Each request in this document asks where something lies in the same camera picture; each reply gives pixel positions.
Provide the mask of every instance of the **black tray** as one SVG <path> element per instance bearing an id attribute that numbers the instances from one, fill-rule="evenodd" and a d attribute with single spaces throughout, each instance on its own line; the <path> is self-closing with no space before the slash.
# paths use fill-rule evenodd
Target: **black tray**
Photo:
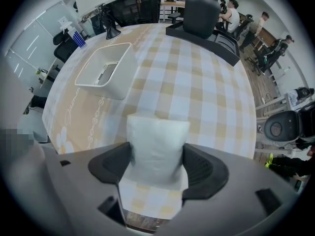
<path id="1" fill-rule="evenodd" d="M 166 35 L 182 38 L 199 45 L 218 55 L 232 66 L 235 66 L 240 60 L 240 51 L 238 49 L 237 41 L 222 31 L 214 30 L 208 39 L 204 39 L 185 32 L 183 29 L 183 22 L 179 22 L 167 27 Z"/>

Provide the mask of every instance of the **white storage box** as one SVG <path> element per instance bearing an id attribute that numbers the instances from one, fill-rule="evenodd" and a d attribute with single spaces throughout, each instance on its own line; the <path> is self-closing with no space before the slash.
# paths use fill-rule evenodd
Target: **white storage box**
<path id="1" fill-rule="evenodd" d="M 122 100 L 137 68 L 131 43 L 101 47 L 84 64 L 75 85 L 95 95 Z"/>

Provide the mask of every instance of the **wooden floor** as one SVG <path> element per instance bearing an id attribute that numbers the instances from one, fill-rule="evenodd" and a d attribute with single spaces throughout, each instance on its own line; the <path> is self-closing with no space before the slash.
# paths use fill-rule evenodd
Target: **wooden floor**
<path id="1" fill-rule="evenodd" d="M 241 39 L 239 41 L 239 45 L 243 42 L 244 37 L 241 36 Z M 276 91 L 276 84 L 272 82 L 272 79 L 268 78 L 270 75 L 270 70 L 267 70 L 265 75 L 258 76 L 258 72 L 252 72 L 252 64 L 249 61 L 245 61 L 246 58 L 251 57 L 252 59 L 255 58 L 254 55 L 254 47 L 249 45 L 245 49 L 245 53 L 240 52 L 240 58 L 241 62 L 246 70 L 247 76 L 249 78 L 252 92 L 254 95 L 254 101 L 255 106 L 259 106 L 263 104 L 262 98 L 266 102 L 272 100 L 274 97 L 277 97 L 277 91 Z M 263 111 L 257 111 L 256 112 L 257 117 L 263 116 Z M 256 143 L 257 148 L 262 148 L 262 144 Z M 254 160 L 265 164 L 267 160 L 269 159 L 269 154 L 266 153 L 256 153 L 254 154 Z M 140 214 L 136 214 L 127 210 L 124 210 L 126 222 L 128 224 L 128 227 L 136 230 L 140 230 L 146 233 L 154 233 L 159 226 L 166 224 L 169 220 L 164 219 L 157 219 L 157 218 L 150 218 L 147 216 L 143 216 Z"/>

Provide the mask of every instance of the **plaid tablecloth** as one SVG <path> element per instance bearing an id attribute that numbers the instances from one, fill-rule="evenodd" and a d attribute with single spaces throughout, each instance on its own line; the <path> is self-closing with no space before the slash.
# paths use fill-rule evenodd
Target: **plaid tablecloth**
<path id="1" fill-rule="evenodd" d="M 124 142 L 127 115 L 146 112 L 159 118 L 188 120 L 188 143 L 253 158 L 255 105 L 242 63 L 232 67 L 195 44 L 167 36 L 167 26 L 126 27 L 111 40 L 101 34 L 71 55 L 52 86 L 43 112 L 47 133 L 59 153 Z M 94 50 L 126 42 L 133 44 L 139 68 L 124 100 L 91 95 L 74 85 Z M 143 188 L 149 187 L 128 184 L 132 188 L 138 186 L 138 194 L 134 191 L 128 204 L 123 200 L 131 211 L 171 218 L 180 208 L 180 198 L 177 203 L 173 201 L 180 195 L 165 190 L 160 210 L 147 211 L 145 205 L 150 195 L 147 199 L 139 197 L 143 196 L 140 194 Z M 121 188 L 127 191 L 126 185 Z"/>

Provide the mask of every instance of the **white pillow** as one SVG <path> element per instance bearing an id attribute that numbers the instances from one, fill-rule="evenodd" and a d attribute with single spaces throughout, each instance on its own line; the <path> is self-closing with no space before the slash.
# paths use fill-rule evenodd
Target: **white pillow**
<path id="1" fill-rule="evenodd" d="M 182 189 L 185 170 L 181 158 L 189 126 L 188 121 L 128 116 L 127 141 L 132 147 L 132 160 L 124 177 L 145 185 Z"/>

